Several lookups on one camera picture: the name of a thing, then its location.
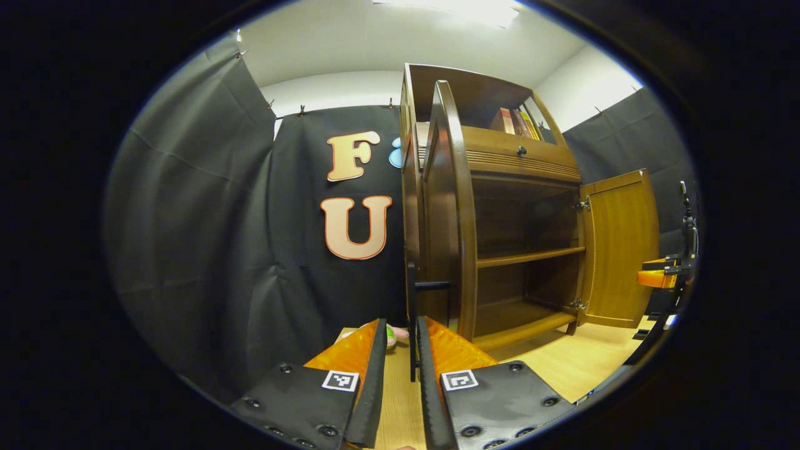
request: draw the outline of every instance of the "wooden table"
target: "wooden table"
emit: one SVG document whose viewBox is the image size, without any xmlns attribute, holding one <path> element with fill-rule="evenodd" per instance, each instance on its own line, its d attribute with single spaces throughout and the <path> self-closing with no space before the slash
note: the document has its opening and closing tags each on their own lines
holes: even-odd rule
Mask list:
<svg viewBox="0 0 800 450">
<path fill-rule="evenodd" d="M 653 323 L 645 317 L 639 328 L 651 329 Z M 348 331 L 355 328 L 342 329 L 342 333 Z M 487 353 L 499 362 L 524 361 L 556 392 L 574 402 L 614 373 L 636 350 L 642 342 L 631 339 L 636 331 L 587 323 L 575 335 L 568 336 L 564 326 Z M 426 449 L 419 383 L 410 381 L 409 358 L 407 338 L 398 339 L 397 345 L 386 352 L 377 450 L 397 450 L 407 445 Z"/>
</svg>

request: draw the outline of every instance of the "wooden cabinet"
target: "wooden cabinet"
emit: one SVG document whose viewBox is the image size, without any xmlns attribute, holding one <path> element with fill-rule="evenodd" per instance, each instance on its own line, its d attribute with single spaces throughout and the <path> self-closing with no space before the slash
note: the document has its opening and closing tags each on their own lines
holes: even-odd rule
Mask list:
<svg viewBox="0 0 800 450">
<path fill-rule="evenodd" d="M 489 129 L 532 98 L 556 144 Z M 464 70 L 406 64 L 401 99 L 406 262 L 417 311 L 484 350 L 578 322 L 636 327 L 658 257 L 647 171 L 581 184 L 572 152 L 536 94 Z"/>
</svg>

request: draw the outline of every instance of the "cabinet door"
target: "cabinet door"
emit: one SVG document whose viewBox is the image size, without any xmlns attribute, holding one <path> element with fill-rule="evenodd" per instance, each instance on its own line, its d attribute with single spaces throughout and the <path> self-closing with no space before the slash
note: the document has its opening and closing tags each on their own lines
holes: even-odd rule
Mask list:
<svg viewBox="0 0 800 450">
<path fill-rule="evenodd" d="M 582 186 L 585 276 L 578 321 L 636 328 L 651 287 L 636 281 L 658 258 L 658 216 L 647 169 Z"/>
<path fill-rule="evenodd" d="M 461 123 L 446 81 L 434 84 L 422 194 L 427 278 L 450 281 L 447 327 L 472 340 L 478 295 L 475 205 Z"/>
</svg>

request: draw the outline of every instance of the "green object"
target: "green object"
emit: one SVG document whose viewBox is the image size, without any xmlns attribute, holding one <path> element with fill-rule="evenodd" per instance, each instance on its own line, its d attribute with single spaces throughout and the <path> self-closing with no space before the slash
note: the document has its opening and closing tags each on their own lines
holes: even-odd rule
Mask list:
<svg viewBox="0 0 800 450">
<path fill-rule="evenodd" d="M 394 340 L 394 344 L 398 342 L 398 340 L 394 337 L 394 331 L 388 326 L 386 327 L 386 348 L 394 347 L 394 344 L 389 345 L 389 341 Z"/>
</svg>

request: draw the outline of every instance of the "white wall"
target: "white wall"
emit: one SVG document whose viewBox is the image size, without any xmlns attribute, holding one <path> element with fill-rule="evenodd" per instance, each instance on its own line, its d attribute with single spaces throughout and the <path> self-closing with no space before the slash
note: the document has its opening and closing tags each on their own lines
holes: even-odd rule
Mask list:
<svg viewBox="0 0 800 450">
<path fill-rule="evenodd" d="M 587 45 L 548 75 L 534 90 L 562 132 L 632 95 L 642 87 L 632 74 L 600 50 Z M 532 111 L 536 122 L 544 120 Z"/>
<path fill-rule="evenodd" d="M 267 102 L 275 100 L 272 110 L 278 117 L 299 113 L 300 105 L 305 105 L 306 111 L 325 110 L 344 106 L 388 105 L 389 98 L 392 98 L 394 105 L 399 105 L 401 90 L 401 70 L 315 75 L 261 88 Z M 276 121 L 276 136 L 280 125 L 281 121 Z"/>
</svg>

